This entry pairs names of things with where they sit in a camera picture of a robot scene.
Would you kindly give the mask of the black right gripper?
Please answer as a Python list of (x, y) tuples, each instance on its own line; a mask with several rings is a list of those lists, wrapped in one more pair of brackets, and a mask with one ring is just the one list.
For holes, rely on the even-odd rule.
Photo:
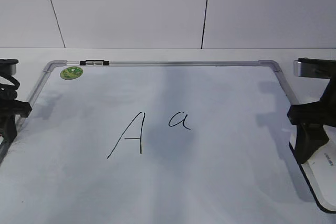
[(329, 142), (323, 125), (335, 127), (335, 78), (331, 78), (317, 102), (291, 105), (287, 117), (297, 125), (294, 156), (304, 164), (322, 146)]

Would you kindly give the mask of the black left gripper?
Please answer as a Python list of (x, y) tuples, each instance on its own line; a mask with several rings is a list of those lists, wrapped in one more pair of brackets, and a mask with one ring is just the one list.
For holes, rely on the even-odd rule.
[(16, 98), (16, 90), (1, 88), (1, 136), (9, 143), (17, 136), (15, 116), (27, 118), (32, 111), (29, 102)]

